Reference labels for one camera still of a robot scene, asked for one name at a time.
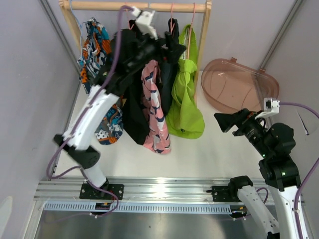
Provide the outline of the lime green shorts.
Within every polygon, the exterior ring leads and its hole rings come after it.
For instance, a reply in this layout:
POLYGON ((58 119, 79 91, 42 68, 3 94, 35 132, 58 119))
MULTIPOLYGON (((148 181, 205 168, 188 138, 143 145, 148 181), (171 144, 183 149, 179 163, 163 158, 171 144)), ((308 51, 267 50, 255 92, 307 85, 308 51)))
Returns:
MULTIPOLYGON (((179 44, 188 43, 190 24, 186 25, 179 36, 179 44)), ((189 59, 186 58, 187 49, 178 61, 177 75, 172 88, 172 104, 166 115, 167 128, 170 134, 198 139, 205 129, 205 122, 201 111, 195 102, 195 75, 197 72, 197 42, 192 28, 189 59)))

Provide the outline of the pink shark print shorts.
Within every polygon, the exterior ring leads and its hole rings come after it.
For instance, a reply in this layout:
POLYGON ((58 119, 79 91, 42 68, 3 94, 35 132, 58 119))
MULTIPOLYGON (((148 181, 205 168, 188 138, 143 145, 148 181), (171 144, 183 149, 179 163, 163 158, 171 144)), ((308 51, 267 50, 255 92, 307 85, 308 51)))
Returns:
POLYGON ((156 85, 159 76, 160 67, 155 60, 147 63, 142 70, 143 114, 149 124, 150 130, 143 146, 157 154, 168 154, 171 152, 171 141, 165 116, 161 108, 160 91, 156 85))

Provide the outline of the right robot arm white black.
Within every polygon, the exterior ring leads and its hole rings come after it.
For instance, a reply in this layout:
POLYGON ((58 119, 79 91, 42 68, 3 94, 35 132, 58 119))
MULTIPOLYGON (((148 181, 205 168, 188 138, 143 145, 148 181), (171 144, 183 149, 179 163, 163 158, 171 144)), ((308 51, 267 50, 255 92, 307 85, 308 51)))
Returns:
POLYGON ((262 156, 259 169, 272 194, 277 217, 257 198, 257 191, 248 176, 231 178, 228 197, 244 203, 267 239, 309 238, 301 194, 309 175, 300 179, 299 170, 290 156, 295 147, 294 130, 284 123, 275 123, 269 129, 260 122, 279 113, 279 107, 265 107, 253 112, 242 109, 233 114, 215 113, 222 132, 233 126, 234 136, 245 136, 262 156))

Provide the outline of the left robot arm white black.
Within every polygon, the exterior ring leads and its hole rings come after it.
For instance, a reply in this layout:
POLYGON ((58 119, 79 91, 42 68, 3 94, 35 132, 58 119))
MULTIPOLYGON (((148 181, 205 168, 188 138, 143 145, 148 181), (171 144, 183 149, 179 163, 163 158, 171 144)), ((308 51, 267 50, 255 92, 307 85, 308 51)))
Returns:
POLYGON ((103 199, 108 194, 107 177, 98 161, 100 153, 93 148, 91 137, 105 113, 118 101, 132 83, 133 75, 151 60, 176 63, 186 47, 166 31, 164 37, 144 34, 137 38, 134 31, 119 30, 112 39, 112 61, 105 63, 106 75, 98 75, 75 123, 63 134, 54 136, 59 150, 64 150, 78 164, 91 186, 91 194, 103 199))

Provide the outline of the colourful patterned shorts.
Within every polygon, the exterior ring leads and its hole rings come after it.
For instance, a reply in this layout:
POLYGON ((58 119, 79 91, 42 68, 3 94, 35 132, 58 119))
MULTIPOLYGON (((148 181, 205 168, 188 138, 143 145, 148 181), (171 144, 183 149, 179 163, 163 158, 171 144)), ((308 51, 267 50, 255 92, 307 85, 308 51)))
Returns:
MULTIPOLYGON (((81 68, 79 80, 86 94, 90 93, 93 80, 106 63, 108 54, 111 53, 108 32, 104 25, 95 18, 90 18, 84 23, 87 37, 82 45, 82 56, 78 59, 81 68)), ((95 130, 95 136, 101 145, 110 145, 118 141, 123 134, 122 100, 112 105, 106 112, 99 126, 95 130)))

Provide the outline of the black shorts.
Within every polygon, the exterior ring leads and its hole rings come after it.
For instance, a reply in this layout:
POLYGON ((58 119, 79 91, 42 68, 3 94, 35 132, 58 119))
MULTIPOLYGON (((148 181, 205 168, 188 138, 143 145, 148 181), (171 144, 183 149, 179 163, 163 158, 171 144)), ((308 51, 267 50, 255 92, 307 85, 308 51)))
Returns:
POLYGON ((124 130, 138 145, 144 144, 150 132, 141 104, 143 93, 141 74, 141 72, 134 74, 132 84, 124 93, 125 103, 122 108, 124 130))

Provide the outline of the far left blue hanger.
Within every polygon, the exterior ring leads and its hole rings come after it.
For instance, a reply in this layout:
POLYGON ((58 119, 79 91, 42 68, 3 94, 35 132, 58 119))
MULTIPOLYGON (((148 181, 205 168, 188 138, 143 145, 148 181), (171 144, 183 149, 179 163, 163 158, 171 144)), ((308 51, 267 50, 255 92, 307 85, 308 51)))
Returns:
POLYGON ((80 21, 78 20, 78 18, 76 17, 75 13, 74 13, 74 10, 72 8, 72 0, 69 0, 69 6, 70 6, 70 10, 71 10, 71 13, 72 15, 74 16, 75 18, 75 21, 76 21, 76 24, 78 26, 78 29, 80 31, 80 36, 79 36, 79 49, 82 50, 82 40, 83 40, 83 35, 82 35, 82 24, 80 23, 80 21))

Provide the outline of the brown translucent plastic basket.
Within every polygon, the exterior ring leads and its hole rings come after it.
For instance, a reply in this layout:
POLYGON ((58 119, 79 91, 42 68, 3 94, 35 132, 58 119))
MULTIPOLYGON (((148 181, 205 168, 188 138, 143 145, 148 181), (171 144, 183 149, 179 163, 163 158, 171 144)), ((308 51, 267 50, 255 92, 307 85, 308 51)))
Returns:
POLYGON ((258 112, 264 98, 277 98, 280 86, 264 70, 237 63, 237 59, 215 59, 201 75, 201 86, 207 101, 218 111, 232 114, 243 108, 258 112))

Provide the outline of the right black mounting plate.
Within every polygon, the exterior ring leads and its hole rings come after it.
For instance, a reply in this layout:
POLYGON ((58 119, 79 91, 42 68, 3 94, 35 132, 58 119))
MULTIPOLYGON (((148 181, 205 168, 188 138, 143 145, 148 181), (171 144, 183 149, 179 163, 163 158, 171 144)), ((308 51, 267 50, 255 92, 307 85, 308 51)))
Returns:
POLYGON ((212 196, 214 202, 236 202, 231 196, 228 186, 212 186, 206 190, 206 193, 212 196))

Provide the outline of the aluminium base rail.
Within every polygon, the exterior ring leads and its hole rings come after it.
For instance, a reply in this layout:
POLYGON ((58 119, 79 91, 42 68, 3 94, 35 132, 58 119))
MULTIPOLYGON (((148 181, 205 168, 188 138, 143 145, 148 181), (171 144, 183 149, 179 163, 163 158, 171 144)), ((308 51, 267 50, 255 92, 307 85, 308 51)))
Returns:
MULTIPOLYGON (((112 184, 124 185, 123 202, 204 203, 212 201, 207 193, 212 186, 226 186, 229 178, 148 178, 109 177, 112 184)), ((38 183, 34 200, 78 201, 81 177, 65 177, 38 183)))

